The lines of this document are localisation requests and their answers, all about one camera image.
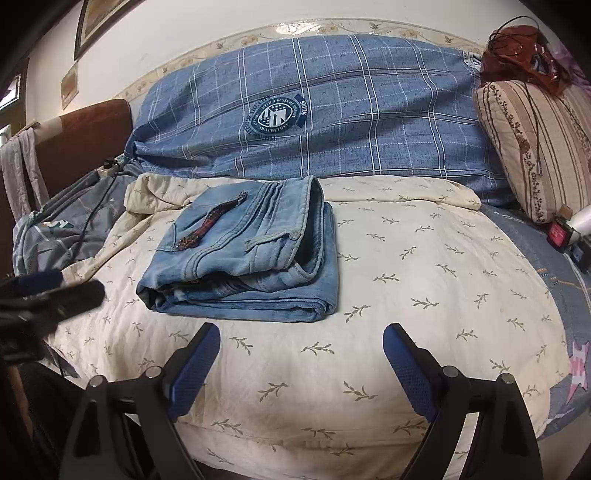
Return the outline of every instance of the black clamp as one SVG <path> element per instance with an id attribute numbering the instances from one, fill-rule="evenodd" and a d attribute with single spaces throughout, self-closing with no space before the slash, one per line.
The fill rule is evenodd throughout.
<path id="1" fill-rule="evenodd" d="M 60 480 L 204 480 L 173 425 L 186 415 L 220 348 L 220 333 L 205 323 L 163 367 L 139 378 L 90 379 L 76 411 Z M 137 414 L 152 463 L 141 464 L 125 414 Z"/>
<path id="2" fill-rule="evenodd" d="M 534 429 L 513 375 L 482 380 L 441 367 L 399 323 L 384 330 L 384 352 L 414 411 L 430 423 L 401 480 L 442 479 L 468 413 L 479 415 L 460 480 L 543 479 Z"/>

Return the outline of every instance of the jeans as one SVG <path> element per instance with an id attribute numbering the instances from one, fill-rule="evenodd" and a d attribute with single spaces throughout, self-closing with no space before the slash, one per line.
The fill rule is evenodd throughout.
<path id="1" fill-rule="evenodd" d="M 334 312 L 337 290 L 332 208 L 308 176 L 205 191 L 164 235 L 137 294 L 163 313 L 314 322 Z"/>

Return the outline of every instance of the striped pillowcase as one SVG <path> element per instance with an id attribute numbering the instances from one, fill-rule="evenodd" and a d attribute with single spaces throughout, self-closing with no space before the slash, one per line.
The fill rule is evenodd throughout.
<path id="1" fill-rule="evenodd" d="M 541 175 L 528 91 L 538 117 Z M 519 80 L 490 82 L 474 92 L 474 103 L 511 189 L 534 222 L 551 222 L 562 204 L 576 213 L 591 203 L 591 98 L 581 88 L 571 85 L 556 98 Z"/>

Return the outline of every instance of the framed picture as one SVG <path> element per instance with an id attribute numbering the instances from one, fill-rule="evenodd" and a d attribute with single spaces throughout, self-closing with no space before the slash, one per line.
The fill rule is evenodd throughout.
<path id="1" fill-rule="evenodd" d="M 72 99 L 78 94 L 78 62 L 72 65 L 60 83 L 61 109 L 65 110 Z"/>
<path id="2" fill-rule="evenodd" d="M 103 33 L 142 0 L 84 0 L 74 45 L 78 60 Z"/>

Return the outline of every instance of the red label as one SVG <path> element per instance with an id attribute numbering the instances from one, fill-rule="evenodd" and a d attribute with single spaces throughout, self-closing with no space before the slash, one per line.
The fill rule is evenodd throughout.
<path id="1" fill-rule="evenodd" d="M 548 238 L 557 247 L 562 247 L 564 240 L 566 239 L 566 231 L 556 222 L 552 222 L 550 231 L 548 232 Z"/>

